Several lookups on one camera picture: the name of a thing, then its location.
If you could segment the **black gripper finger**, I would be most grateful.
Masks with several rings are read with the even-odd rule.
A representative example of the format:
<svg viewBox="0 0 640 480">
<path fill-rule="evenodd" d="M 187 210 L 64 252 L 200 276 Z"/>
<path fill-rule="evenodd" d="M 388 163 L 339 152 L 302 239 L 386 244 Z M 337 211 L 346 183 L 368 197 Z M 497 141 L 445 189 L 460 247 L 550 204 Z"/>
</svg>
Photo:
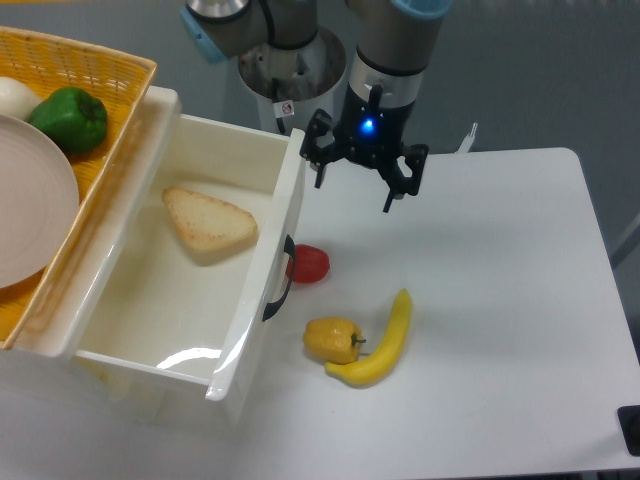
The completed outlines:
<svg viewBox="0 0 640 480">
<path fill-rule="evenodd" d="M 322 186 L 326 167 L 345 157 L 345 136 L 340 127 L 323 109 L 317 109 L 307 125 L 300 156 L 316 172 L 315 188 Z"/>
<path fill-rule="evenodd" d="M 419 194 L 428 154 L 428 145 L 415 144 L 404 145 L 399 155 L 383 158 L 378 172 L 388 186 L 384 212 L 390 211 L 395 200 Z"/>
</svg>

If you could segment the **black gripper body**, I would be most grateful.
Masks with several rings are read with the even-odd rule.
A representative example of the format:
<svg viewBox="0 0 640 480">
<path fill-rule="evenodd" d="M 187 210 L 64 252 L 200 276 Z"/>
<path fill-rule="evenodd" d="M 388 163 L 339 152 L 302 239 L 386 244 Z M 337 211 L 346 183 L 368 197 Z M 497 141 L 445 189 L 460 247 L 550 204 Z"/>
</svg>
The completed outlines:
<svg viewBox="0 0 640 480">
<path fill-rule="evenodd" d="M 371 109 L 367 100 L 348 87 L 333 131 L 338 158 L 369 169 L 393 169 L 402 153 L 404 129 L 413 107 L 411 102 Z"/>
</svg>

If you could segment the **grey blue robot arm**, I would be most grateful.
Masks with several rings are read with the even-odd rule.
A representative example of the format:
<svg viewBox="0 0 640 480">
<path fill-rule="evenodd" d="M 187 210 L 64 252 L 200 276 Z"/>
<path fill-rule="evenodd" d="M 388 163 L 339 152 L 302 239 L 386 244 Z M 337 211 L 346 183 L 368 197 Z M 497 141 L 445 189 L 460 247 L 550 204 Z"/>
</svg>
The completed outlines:
<svg viewBox="0 0 640 480">
<path fill-rule="evenodd" d="M 396 201 L 419 192 L 429 149 L 404 131 L 447 1 L 187 1 L 180 18 L 209 62 L 235 61 L 265 130 L 303 132 L 318 176 L 373 170 Z"/>
</svg>

